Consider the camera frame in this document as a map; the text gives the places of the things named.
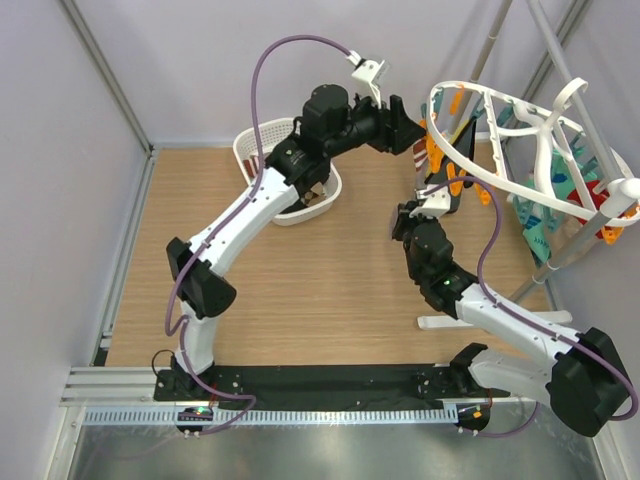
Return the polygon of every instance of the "cable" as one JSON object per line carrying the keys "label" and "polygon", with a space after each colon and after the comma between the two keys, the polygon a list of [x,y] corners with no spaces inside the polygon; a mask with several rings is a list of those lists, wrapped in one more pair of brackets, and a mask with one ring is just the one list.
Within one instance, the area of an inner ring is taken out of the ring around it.
{"label": "cable", "polygon": [[156,358],[158,358],[158,355],[164,352],[169,352],[171,354],[171,358],[175,357],[173,350],[169,350],[168,348],[163,348],[162,350],[158,350],[153,355],[153,357],[151,357],[151,371],[156,376],[156,378],[158,378],[158,372],[156,371]]}
{"label": "cable", "polygon": [[[493,202],[494,209],[495,209],[495,212],[496,212],[496,223],[495,223],[495,227],[493,229],[493,233],[491,235],[491,238],[487,242],[487,245],[484,247],[484,250],[482,251],[482,254],[480,255],[480,258],[478,259],[478,268],[477,268],[477,270],[478,270],[477,271],[478,283],[479,283],[480,288],[482,289],[483,293],[486,295],[486,297],[494,305],[496,305],[496,307],[498,307],[502,311],[508,313],[509,315],[511,315],[516,320],[521,321],[525,325],[537,330],[540,333],[548,335],[551,338],[557,338],[561,342],[564,342],[567,345],[575,348],[576,350],[579,350],[581,353],[584,353],[590,359],[592,359],[593,361],[597,362],[600,366],[602,366],[604,369],[606,369],[617,381],[619,381],[620,383],[622,383],[624,385],[624,387],[627,389],[627,392],[629,393],[629,397],[631,398],[631,406],[629,407],[629,411],[627,411],[626,413],[624,413],[622,415],[613,416],[613,417],[611,417],[611,420],[621,421],[621,420],[627,420],[627,419],[633,417],[638,412],[638,403],[639,403],[638,394],[635,391],[635,389],[633,388],[633,385],[631,384],[631,382],[620,371],[618,371],[617,368],[615,368],[613,365],[611,365],[609,362],[607,362],[604,358],[600,357],[596,353],[594,353],[591,350],[589,350],[588,348],[586,348],[584,345],[581,345],[581,344],[575,342],[574,340],[571,340],[570,338],[565,337],[564,335],[556,334],[553,330],[549,330],[548,328],[545,328],[545,327],[543,327],[541,325],[538,325],[535,322],[532,322],[531,320],[529,320],[528,318],[524,317],[520,313],[518,313],[518,312],[514,311],[513,309],[509,308],[508,306],[502,304],[489,291],[489,288],[487,287],[486,283],[484,282],[484,262],[485,262],[487,256],[489,255],[489,252],[491,251],[491,249],[495,245],[496,240],[498,239],[498,235],[500,234],[500,230],[502,229],[502,218],[503,218],[502,207],[498,203],[498,198],[497,198],[496,193],[493,191],[491,186],[487,182],[485,182],[484,180],[480,180],[479,178],[465,175],[465,176],[455,177],[455,178],[449,179],[449,180],[437,185],[436,187],[434,187],[431,190],[429,190],[428,192],[426,192],[425,196],[431,195],[432,193],[435,193],[438,190],[449,186],[451,183],[458,182],[458,181],[461,181],[461,180],[462,181],[468,181],[468,182],[477,183],[482,188],[484,188],[487,191],[487,193],[489,193],[489,195],[491,196],[491,200]],[[536,409],[534,410],[534,412],[532,414],[532,418],[527,420],[527,422],[525,422],[524,425],[526,425],[526,426],[530,425],[531,422],[533,421],[533,417],[535,415],[537,415],[537,413],[538,413],[538,408],[536,407]],[[513,430],[512,432],[516,432],[516,433],[521,432],[523,427],[524,427],[524,425],[522,427],[518,427],[516,430]],[[512,432],[506,432],[504,434],[483,434],[482,436],[501,435],[499,437],[492,437],[492,438],[504,438],[504,436],[512,435],[513,434]]]}
{"label": "cable", "polygon": [[238,216],[238,214],[240,214],[242,210],[244,210],[244,208],[249,204],[249,202],[251,202],[255,194],[260,189],[260,186],[262,184],[262,177],[264,174],[264,149],[262,146],[262,139],[260,137],[260,123],[258,122],[258,108],[257,108],[258,77],[260,75],[260,70],[262,68],[262,65],[264,64],[267,57],[271,54],[271,52],[273,52],[276,48],[280,47],[281,45],[285,45],[291,42],[296,42],[299,40],[309,40],[309,41],[324,43],[325,45],[329,45],[331,47],[334,47],[340,50],[346,56],[351,55],[351,52],[346,47],[343,47],[339,43],[334,42],[333,40],[329,40],[328,38],[320,37],[317,35],[292,35],[290,37],[281,38],[277,42],[271,44],[258,59],[258,63],[256,64],[253,70],[253,76],[251,78],[251,123],[253,125],[253,131],[256,136],[256,146],[258,148],[258,174],[254,182],[251,184],[252,188],[249,191],[249,194],[247,195],[247,197],[231,213],[229,213],[229,215],[223,218],[220,221],[220,223],[218,223],[213,228],[211,233],[207,235],[207,237],[204,239],[202,244],[193,253],[191,258],[189,258],[187,263],[184,265],[184,267],[182,267],[182,269],[178,273],[176,277],[176,281],[171,290],[171,294],[169,295],[167,312],[165,314],[164,332],[168,337],[172,337],[173,335],[175,335],[175,333],[180,328],[180,325],[182,324],[182,322],[188,318],[187,315],[182,315],[178,319],[176,324],[173,327],[171,326],[173,306],[175,305],[176,297],[178,296],[178,291],[180,290],[180,286],[182,285],[184,278],[187,276],[187,273],[189,272],[193,264],[196,262],[196,260],[200,257],[200,255],[209,246],[209,243],[211,242],[211,240],[213,240],[215,236],[218,235],[225,226],[227,226],[235,217]]}
{"label": "cable", "polygon": [[218,235],[225,226],[227,226],[236,216],[240,214],[240,212],[242,212],[242,210],[251,202],[251,200],[255,197],[256,193],[261,188],[262,178],[264,174],[264,149],[262,145],[262,138],[260,137],[260,123],[258,122],[258,108],[257,108],[258,77],[260,75],[260,70],[265,60],[276,48],[284,44],[299,41],[299,40],[310,40],[310,41],[320,42],[340,50],[346,56],[351,55],[351,52],[347,48],[343,47],[342,45],[332,40],[329,40],[327,38],[319,37],[316,35],[293,35],[290,37],[285,37],[271,44],[262,53],[262,55],[258,59],[258,62],[254,68],[253,76],[251,78],[251,122],[253,125],[254,134],[256,136],[256,146],[258,149],[257,176],[253,181],[253,183],[251,184],[251,189],[249,190],[249,193],[247,194],[247,196],[242,200],[242,202],[240,202],[240,204],[231,213],[229,213],[229,215],[227,215],[225,218],[220,220],[220,222],[213,228],[213,230],[209,233],[209,235],[207,235],[207,237],[203,240],[203,242],[200,244],[197,250],[193,253],[193,255],[189,258],[186,264],[182,267],[182,269],[180,270],[180,272],[176,277],[176,281],[173,285],[173,288],[171,289],[171,294],[169,295],[169,301],[167,303],[167,311],[165,314],[165,323],[164,323],[165,334],[171,337],[175,335],[178,329],[180,329],[180,352],[182,354],[182,359],[187,368],[187,371],[193,377],[193,380],[205,391],[212,393],[214,395],[217,395],[218,397],[226,398],[228,400],[246,400],[249,402],[247,407],[245,407],[244,410],[242,410],[238,415],[233,417],[231,420],[228,420],[227,422],[221,425],[218,425],[214,428],[202,431],[202,435],[210,435],[212,433],[219,432],[231,426],[234,422],[242,418],[242,416],[244,416],[249,410],[251,410],[251,408],[253,408],[253,406],[256,403],[256,397],[254,395],[232,395],[225,392],[221,392],[215,388],[210,387],[209,385],[205,384],[202,380],[200,380],[196,372],[193,370],[193,366],[191,364],[191,361],[189,360],[189,357],[187,356],[186,348],[185,348],[185,335],[186,335],[187,325],[189,322],[189,316],[181,315],[178,321],[176,322],[176,324],[171,326],[171,317],[173,314],[173,308],[175,305],[176,298],[178,296],[178,292],[180,291],[180,287],[182,286],[182,282],[184,281],[187,273],[189,272],[191,267],[194,265],[196,260],[204,252],[204,250],[207,247],[209,247],[210,242],[216,237],[216,235]]}
{"label": "cable", "polygon": [[247,414],[247,412],[249,412],[249,410],[251,410],[255,406],[257,399],[255,395],[243,395],[243,394],[235,395],[231,393],[221,392],[220,390],[212,388],[206,383],[204,383],[202,380],[200,380],[200,377],[198,377],[198,374],[193,370],[193,365],[191,365],[191,360],[189,360],[189,357],[187,356],[187,352],[185,350],[185,335],[187,333],[188,324],[189,324],[188,321],[183,322],[182,329],[180,330],[180,353],[182,353],[182,359],[184,360],[184,365],[185,367],[187,367],[187,371],[189,372],[189,375],[193,377],[193,380],[201,388],[203,388],[209,393],[217,395],[218,397],[221,397],[221,398],[225,398],[227,400],[246,400],[249,402],[249,404],[244,408],[244,410],[238,413],[235,417],[231,418],[230,420],[227,420],[226,422],[220,425],[217,425],[213,428],[210,428],[208,430],[203,430],[202,432],[200,432],[200,435],[211,435],[212,433],[218,433],[222,430],[226,430],[232,424],[234,424],[235,422],[240,420],[242,417],[244,417]]}
{"label": "cable", "polygon": [[509,438],[509,437],[512,437],[512,436],[517,435],[520,432],[526,430],[533,423],[533,421],[536,419],[536,417],[538,416],[539,411],[540,411],[540,403],[536,402],[535,407],[533,407],[533,412],[531,412],[531,415],[529,416],[527,421],[524,422],[519,427],[514,428],[513,430],[509,430],[508,432],[488,433],[488,432],[476,432],[474,430],[473,434],[475,436],[477,436],[477,437],[484,437],[484,438]]}

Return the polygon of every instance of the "wooden tabletop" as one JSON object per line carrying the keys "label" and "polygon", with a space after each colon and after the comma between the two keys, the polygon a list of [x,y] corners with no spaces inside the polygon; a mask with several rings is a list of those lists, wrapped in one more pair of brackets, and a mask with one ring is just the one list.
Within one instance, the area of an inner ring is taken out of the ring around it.
{"label": "wooden tabletop", "polygon": [[[479,145],[476,161],[490,156]],[[421,331],[419,315],[434,314],[407,275],[402,246],[388,239],[389,217],[410,198],[409,154],[393,157],[361,148],[335,160],[344,188],[325,214],[290,227],[268,225],[238,257],[227,280],[238,290],[215,342],[227,365],[447,362],[470,342],[506,348],[477,329]],[[172,287],[165,247],[188,240],[245,188],[231,149],[163,150],[153,175],[129,269],[110,366],[149,365],[161,348],[175,349],[163,320]],[[475,271],[494,227],[492,206],[473,189],[442,224],[454,258]],[[509,295],[533,271],[521,227],[507,207],[486,278]],[[525,306],[547,308],[540,289]],[[179,309],[174,313],[178,318]]]}

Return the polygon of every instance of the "gray wall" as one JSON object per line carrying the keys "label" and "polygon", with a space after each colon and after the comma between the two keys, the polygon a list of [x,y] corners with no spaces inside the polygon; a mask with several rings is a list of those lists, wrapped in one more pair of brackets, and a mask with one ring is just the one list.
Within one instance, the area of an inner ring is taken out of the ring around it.
{"label": "gray wall", "polygon": [[[637,0],[595,1],[567,46],[572,73],[589,82],[585,103],[611,146],[636,175],[640,175],[640,96],[635,86],[640,78],[638,25]],[[562,86],[554,74],[534,103],[548,108]],[[515,149],[512,160],[523,161],[526,150]],[[596,246],[588,257],[559,272],[554,281],[577,327],[593,325],[613,337],[636,386],[640,386],[639,245],[640,225],[636,225],[627,229],[615,246]],[[613,427],[634,472],[630,478],[640,478],[640,417]]]}
{"label": "gray wall", "polygon": [[0,477],[35,479],[144,157],[57,2],[0,2],[0,71]]}
{"label": "gray wall", "polygon": [[[230,143],[250,126],[254,64],[275,40],[330,37],[392,70],[383,93],[411,115],[434,83],[466,80],[501,0],[78,0],[154,142]],[[545,0],[552,21],[568,0]],[[525,2],[515,1],[483,82],[521,93],[542,55]],[[323,46],[287,45],[265,64],[261,120],[293,116],[322,83],[350,85],[350,67]]]}

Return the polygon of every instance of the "black cable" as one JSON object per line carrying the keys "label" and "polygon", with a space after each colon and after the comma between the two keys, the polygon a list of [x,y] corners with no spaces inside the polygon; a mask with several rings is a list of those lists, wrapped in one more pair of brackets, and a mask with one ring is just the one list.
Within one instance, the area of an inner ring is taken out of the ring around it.
{"label": "black cable", "polygon": [[151,357],[151,371],[153,372],[153,374],[156,376],[156,378],[158,378],[158,372],[156,371],[156,365],[155,365],[155,361],[156,358],[158,358],[158,355],[160,355],[161,353],[164,352],[169,352],[171,354],[171,358],[175,358],[175,353],[173,353],[173,350],[169,350],[168,348],[163,348],[162,350],[158,350],[153,357]]}
{"label": "black cable", "polygon": [[302,123],[302,117],[295,117],[293,119],[293,131],[290,133],[290,135],[295,135],[296,130],[298,129],[298,124]]}

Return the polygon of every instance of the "white basket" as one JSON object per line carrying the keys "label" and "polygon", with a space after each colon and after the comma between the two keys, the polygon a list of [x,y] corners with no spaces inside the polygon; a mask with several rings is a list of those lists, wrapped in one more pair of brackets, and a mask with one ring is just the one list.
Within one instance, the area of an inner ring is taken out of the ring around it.
{"label": "white basket", "polygon": [[[262,138],[262,146],[265,155],[270,153],[278,143],[284,140],[291,133],[293,127],[293,118],[280,118],[278,120],[272,120],[270,122],[260,124],[260,136]],[[253,132],[253,128],[249,128],[242,132],[233,141],[233,154],[236,156],[236,161],[242,172],[242,176],[247,182],[247,185],[251,183],[251,178],[247,173],[243,160],[249,159],[252,155],[258,154],[258,146],[256,145],[256,138]],[[338,174],[338,171],[331,164],[331,171],[329,173],[329,179],[323,186],[325,199],[321,202],[307,207],[298,212],[285,213],[276,215],[273,219],[273,223],[281,226],[295,225],[306,220],[310,220],[313,217],[317,217],[321,213],[326,212],[331,208],[331,205],[338,198],[342,191],[342,179]]]}

